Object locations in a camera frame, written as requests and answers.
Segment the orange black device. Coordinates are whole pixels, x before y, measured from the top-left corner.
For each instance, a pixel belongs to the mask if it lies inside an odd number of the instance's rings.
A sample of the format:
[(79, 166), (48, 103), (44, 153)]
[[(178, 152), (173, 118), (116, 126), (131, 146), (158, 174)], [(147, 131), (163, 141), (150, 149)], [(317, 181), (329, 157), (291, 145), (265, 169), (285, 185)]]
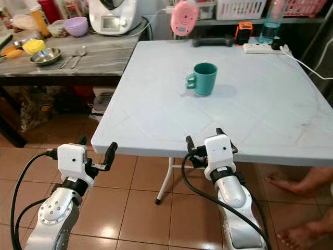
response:
[(235, 32), (235, 45), (243, 46), (248, 43), (253, 33), (253, 24), (249, 21), (238, 22)]

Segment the clear blue water bottle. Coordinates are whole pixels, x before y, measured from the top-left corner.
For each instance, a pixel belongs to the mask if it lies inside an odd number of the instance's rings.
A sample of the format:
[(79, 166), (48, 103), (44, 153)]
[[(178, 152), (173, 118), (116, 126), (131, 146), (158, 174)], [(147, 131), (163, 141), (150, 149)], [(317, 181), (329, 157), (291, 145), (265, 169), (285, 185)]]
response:
[(270, 0), (259, 43), (272, 44), (288, 9), (288, 0)]

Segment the white metal table leg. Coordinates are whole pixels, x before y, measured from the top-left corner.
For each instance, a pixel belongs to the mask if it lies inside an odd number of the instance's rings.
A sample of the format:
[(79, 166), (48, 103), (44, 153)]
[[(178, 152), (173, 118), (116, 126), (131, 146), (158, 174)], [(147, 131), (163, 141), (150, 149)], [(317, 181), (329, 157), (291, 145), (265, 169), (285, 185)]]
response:
[(169, 157), (168, 171), (166, 173), (166, 176), (164, 177), (164, 181), (161, 185), (160, 191), (155, 200), (156, 205), (160, 205), (162, 203), (164, 194), (167, 192), (169, 186), (171, 185), (171, 181), (173, 180), (174, 167), (175, 167), (174, 158)]

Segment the steel fork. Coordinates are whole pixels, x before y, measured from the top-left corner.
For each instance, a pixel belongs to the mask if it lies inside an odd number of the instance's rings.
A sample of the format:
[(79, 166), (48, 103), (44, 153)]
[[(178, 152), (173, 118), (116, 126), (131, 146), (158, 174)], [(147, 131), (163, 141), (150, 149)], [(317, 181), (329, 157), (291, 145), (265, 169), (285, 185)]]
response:
[(73, 59), (77, 56), (78, 56), (78, 52), (74, 52), (73, 55), (71, 55), (71, 57), (69, 57), (67, 60), (65, 60), (65, 62), (63, 64), (60, 65), (59, 69), (64, 68), (71, 59)]

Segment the patterned sack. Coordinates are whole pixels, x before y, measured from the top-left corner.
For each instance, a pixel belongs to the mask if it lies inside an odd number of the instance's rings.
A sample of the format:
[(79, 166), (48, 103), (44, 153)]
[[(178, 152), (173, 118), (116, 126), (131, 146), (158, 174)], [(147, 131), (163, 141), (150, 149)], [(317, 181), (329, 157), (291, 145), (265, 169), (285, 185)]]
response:
[(21, 104), (21, 132), (27, 132), (50, 119), (57, 91), (53, 86), (19, 86), (17, 100)]

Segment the purple plastic bowl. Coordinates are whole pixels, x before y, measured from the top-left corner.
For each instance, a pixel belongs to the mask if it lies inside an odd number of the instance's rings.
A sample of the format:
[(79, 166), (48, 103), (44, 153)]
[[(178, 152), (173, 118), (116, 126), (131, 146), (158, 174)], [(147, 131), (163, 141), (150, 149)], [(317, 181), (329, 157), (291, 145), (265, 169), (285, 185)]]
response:
[(71, 36), (85, 36), (88, 33), (88, 19), (86, 17), (73, 17), (64, 21), (63, 26)]

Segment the stainless steel plate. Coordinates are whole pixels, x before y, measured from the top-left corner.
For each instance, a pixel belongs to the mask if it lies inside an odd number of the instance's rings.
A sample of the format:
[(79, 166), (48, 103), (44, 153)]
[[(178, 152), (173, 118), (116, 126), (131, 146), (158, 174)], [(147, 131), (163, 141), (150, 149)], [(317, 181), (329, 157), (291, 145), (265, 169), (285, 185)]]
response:
[(60, 60), (61, 50), (59, 48), (46, 48), (31, 55), (30, 62), (38, 67), (53, 65)]

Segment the teal mug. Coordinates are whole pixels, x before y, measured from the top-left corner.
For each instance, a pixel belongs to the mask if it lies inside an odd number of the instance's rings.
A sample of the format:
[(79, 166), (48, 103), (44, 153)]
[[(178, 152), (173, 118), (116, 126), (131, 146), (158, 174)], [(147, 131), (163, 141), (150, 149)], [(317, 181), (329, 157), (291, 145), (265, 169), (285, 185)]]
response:
[(218, 67), (209, 62), (196, 64), (193, 73), (186, 77), (185, 88), (201, 97), (209, 96), (214, 88)]

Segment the white plastic bin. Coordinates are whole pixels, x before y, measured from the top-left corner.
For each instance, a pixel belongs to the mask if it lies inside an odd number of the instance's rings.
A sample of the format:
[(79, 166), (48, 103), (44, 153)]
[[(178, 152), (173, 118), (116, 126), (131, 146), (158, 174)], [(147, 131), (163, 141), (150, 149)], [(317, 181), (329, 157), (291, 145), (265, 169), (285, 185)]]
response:
[(97, 121), (101, 121), (104, 112), (109, 106), (109, 102), (113, 96), (114, 88), (94, 86), (93, 93), (95, 98), (93, 100), (90, 117)]

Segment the clear lidded food container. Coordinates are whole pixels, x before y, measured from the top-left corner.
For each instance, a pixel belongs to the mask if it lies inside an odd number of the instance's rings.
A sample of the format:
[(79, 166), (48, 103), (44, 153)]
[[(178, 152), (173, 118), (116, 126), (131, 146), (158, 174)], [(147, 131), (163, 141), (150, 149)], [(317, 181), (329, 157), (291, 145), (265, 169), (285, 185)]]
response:
[(50, 31), (53, 38), (63, 38), (64, 36), (69, 35), (69, 33), (64, 28), (64, 22), (64, 19), (60, 19), (47, 26), (48, 31)]

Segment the steel spoon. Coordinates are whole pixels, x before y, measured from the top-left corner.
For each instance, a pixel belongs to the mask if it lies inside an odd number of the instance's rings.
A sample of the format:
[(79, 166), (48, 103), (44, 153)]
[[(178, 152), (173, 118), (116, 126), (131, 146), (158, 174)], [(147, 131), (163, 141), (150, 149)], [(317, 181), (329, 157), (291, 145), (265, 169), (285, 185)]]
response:
[(76, 68), (79, 60), (86, 55), (86, 47), (81, 47), (76, 53), (76, 60), (74, 61), (74, 64), (71, 65), (70, 69)]

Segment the pink plastic basket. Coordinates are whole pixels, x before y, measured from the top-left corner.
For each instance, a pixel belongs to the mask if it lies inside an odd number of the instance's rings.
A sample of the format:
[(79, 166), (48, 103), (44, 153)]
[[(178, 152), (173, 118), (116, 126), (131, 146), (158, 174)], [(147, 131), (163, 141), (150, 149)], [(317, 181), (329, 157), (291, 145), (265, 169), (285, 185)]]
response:
[(326, 2), (327, 0), (286, 0), (285, 17), (314, 18)]

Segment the black dumbbell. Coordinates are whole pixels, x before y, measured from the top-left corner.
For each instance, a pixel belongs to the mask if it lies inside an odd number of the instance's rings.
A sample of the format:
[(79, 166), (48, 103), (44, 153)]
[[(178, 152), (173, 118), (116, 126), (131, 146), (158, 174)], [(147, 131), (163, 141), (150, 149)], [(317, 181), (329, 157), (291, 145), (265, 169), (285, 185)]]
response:
[(191, 45), (193, 47), (207, 47), (207, 46), (225, 46), (233, 47), (235, 45), (235, 39), (232, 36), (222, 37), (201, 37), (196, 36), (193, 38)]

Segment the pink round fan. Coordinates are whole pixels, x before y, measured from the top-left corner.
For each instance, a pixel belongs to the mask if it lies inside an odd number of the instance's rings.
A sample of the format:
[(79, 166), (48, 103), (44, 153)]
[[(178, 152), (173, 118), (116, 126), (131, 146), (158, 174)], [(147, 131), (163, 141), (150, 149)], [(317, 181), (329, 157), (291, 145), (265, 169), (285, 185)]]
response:
[(199, 9), (194, 0), (180, 0), (171, 12), (170, 27), (176, 36), (188, 36), (198, 20)]

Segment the red canister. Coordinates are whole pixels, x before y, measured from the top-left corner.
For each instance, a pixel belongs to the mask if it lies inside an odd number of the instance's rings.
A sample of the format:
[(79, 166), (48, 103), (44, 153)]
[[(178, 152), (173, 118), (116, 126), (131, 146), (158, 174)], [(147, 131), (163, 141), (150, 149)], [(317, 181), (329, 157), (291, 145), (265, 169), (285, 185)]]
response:
[(40, 4), (43, 13), (47, 17), (48, 23), (52, 24), (55, 21), (62, 20), (63, 17), (60, 14), (59, 6), (56, 0), (36, 0)]

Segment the yellow plastic bowl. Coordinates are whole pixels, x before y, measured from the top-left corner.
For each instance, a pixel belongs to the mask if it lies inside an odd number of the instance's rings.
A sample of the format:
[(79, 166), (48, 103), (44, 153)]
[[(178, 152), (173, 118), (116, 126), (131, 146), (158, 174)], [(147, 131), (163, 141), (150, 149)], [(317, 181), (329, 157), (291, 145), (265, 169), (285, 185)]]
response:
[(26, 41), (21, 47), (28, 55), (35, 55), (35, 53), (44, 50), (46, 45), (43, 40), (29, 40)]

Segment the beige plastic bag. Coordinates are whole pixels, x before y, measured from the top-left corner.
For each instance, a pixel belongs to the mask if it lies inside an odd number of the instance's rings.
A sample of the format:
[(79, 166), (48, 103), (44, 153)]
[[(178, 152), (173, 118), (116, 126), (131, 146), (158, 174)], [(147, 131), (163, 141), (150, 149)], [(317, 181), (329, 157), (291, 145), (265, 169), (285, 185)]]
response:
[(15, 29), (37, 30), (35, 19), (31, 15), (15, 15), (10, 19)]

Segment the orange sauce bottle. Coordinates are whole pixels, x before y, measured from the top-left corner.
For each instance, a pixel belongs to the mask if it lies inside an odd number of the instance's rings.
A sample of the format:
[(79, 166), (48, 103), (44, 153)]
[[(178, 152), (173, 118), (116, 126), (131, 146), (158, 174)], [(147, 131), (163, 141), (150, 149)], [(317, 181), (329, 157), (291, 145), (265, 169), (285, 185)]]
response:
[(47, 27), (47, 19), (42, 11), (41, 6), (31, 6), (29, 7), (31, 11), (31, 16), (35, 20), (38, 31), (40, 32), (42, 38), (47, 39), (52, 35)]

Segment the bare human foot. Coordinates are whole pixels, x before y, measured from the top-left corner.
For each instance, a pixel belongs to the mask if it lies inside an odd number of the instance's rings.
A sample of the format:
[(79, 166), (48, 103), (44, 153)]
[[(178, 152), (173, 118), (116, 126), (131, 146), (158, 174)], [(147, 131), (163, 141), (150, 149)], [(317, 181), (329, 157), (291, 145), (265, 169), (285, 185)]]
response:
[(307, 250), (324, 236), (333, 234), (333, 223), (324, 220), (310, 221), (277, 234), (281, 243), (294, 250)]
[(288, 179), (285, 174), (278, 172), (267, 174), (265, 180), (302, 197), (312, 197), (321, 186), (333, 183), (333, 167), (312, 167), (299, 181)]

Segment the white plastic basket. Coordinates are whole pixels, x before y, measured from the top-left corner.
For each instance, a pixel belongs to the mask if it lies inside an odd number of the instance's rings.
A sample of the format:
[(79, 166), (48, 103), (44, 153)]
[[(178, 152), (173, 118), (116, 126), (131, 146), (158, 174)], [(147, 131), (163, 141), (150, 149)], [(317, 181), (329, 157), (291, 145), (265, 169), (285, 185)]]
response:
[(217, 21), (260, 19), (267, 0), (216, 0)]

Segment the white power strip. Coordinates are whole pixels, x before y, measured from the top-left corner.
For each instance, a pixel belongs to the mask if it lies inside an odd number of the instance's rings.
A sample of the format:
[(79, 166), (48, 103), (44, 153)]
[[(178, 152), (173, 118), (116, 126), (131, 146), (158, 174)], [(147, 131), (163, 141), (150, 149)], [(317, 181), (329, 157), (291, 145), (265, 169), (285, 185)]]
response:
[(270, 44), (261, 44), (261, 43), (245, 43), (242, 46), (242, 51), (244, 53), (269, 53), (269, 54), (283, 54), (292, 55), (289, 48), (286, 47), (285, 50), (280, 48), (273, 49)]

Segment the white kitchen cooking machine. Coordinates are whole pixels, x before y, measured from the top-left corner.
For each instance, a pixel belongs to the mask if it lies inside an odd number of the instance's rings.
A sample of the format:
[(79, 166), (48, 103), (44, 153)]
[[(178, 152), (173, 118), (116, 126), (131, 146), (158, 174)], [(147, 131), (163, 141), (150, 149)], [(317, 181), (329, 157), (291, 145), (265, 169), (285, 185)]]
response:
[(88, 0), (91, 27), (102, 35), (124, 35), (142, 20), (138, 0)]

